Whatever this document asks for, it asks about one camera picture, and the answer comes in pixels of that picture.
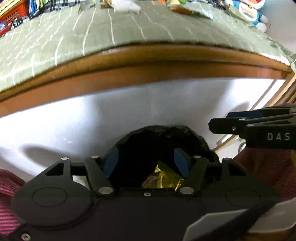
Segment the orange potato sticks bag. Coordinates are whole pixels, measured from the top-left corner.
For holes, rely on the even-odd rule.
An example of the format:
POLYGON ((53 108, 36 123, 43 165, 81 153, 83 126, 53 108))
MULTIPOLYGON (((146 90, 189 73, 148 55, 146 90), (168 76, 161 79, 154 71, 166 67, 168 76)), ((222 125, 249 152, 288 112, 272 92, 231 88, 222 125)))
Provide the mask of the orange potato sticks bag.
POLYGON ((215 20, 211 11, 206 10, 199 1, 166 1, 166 7, 175 13, 189 16, 201 16, 209 20, 215 20))

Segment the black trash bag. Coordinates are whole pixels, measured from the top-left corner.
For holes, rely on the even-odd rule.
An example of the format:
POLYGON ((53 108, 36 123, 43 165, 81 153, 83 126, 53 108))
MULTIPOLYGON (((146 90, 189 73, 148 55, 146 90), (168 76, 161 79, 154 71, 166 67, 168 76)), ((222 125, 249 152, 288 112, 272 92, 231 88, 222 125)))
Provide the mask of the black trash bag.
POLYGON ((118 149, 118 162, 108 178, 115 183, 123 179, 141 184, 158 163, 181 175, 174 162, 175 149, 190 157, 198 155, 212 163, 219 162, 205 139, 187 126, 146 126, 130 132, 114 147, 118 149))

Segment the black white plaid blanket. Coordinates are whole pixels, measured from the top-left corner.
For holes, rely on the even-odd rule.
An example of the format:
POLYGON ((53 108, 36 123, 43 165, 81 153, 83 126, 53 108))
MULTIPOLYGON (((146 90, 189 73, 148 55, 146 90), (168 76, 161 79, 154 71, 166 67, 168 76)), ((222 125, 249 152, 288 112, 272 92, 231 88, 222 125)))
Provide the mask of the black white plaid blanket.
POLYGON ((20 18, 14 18, 12 21, 9 22, 9 25, 11 25, 11 29, 13 29, 25 22, 30 21, 31 19, 33 19, 35 17, 38 17, 39 15, 44 14, 44 13, 49 13, 52 11, 59 11, 61 9, 67 8, 67 7, 73 7, 75 5, 81 4, 82 2, 83 1, 81 1, 81 0, 47 1, 34 14, 29 15, 29 16, 20 17, 20 18))

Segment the wooden bed frame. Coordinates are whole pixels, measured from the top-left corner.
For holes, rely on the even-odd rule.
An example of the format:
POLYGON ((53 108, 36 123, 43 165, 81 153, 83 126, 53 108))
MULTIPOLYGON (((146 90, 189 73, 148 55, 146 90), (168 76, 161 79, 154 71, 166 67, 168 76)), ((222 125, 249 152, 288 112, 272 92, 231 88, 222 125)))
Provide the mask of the wooden bed frame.
POLYGON ((1 94, 1 116, 120 87, 186 78, 269 78, 290 66, 262 55, 192 44, 129 45, 60 64, 1 94))

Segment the white crumpled tissue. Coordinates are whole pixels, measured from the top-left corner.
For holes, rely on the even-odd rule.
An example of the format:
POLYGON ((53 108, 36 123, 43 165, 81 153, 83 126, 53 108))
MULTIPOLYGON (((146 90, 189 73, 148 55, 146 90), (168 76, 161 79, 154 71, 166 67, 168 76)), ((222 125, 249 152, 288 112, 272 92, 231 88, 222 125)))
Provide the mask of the white crumpled tissue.
POLYGON ((134 12, 136 14, 140 13, 140 6, 134 3, 134 1, 112 0, 111 7, 114 9, 116 13, 127 13, 129 11, 134 12))

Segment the red plastic basket left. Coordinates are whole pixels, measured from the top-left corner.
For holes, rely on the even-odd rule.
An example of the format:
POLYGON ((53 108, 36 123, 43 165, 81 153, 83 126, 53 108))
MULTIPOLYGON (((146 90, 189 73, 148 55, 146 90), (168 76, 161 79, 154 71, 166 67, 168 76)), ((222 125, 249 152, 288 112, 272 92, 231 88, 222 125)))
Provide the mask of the red plastic basket left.
POLYGON ((26 0, 1 1, 0 21, 10 24, 14 19, 22 18, 29 14, 29 4, 26 0))

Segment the green grid bed sheet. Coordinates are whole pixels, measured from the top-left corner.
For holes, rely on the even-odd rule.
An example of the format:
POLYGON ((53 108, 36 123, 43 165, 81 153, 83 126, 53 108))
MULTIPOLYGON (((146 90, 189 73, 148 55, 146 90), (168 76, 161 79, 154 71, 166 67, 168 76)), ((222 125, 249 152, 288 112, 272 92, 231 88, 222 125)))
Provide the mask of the green grid bed sheet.
POLYGON ((59 8, 21 24, 1 38, 1 91, 59 64, 122 45, 185 42, 243 50, 295 68, 295 53, 253 24, 206 3, 193 8, 212 14, 186 16, 155 1, 139 1, 139 14, 96 6, 59 8))

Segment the blue Doraemon plush toy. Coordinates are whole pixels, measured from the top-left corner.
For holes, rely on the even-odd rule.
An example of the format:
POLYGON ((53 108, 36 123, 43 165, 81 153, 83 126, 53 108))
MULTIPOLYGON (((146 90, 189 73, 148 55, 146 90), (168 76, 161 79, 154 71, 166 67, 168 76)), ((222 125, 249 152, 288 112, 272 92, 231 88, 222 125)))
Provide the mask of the blue Doraemon plush toy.
POLYGON ((236 18, 245 20, 255 25, 262 32, 266 32, 268 18, 260 11, 265 5, 262 1, 224 1, 225 8, 229 15, 233 14, 236 18))

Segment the gold foil snack wrapper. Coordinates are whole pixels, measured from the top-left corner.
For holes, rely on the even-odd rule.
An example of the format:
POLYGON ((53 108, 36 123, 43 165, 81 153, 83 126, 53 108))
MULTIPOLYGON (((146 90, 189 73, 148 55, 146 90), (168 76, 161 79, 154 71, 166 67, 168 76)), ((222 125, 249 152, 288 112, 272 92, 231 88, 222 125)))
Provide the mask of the gold foil snack wrapper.
POLYGON ((175 173, 163 163, 158 163, 154 173, 142 183, 142 188, 173 188, 177 191, 184 182, 184 178, 175 173))

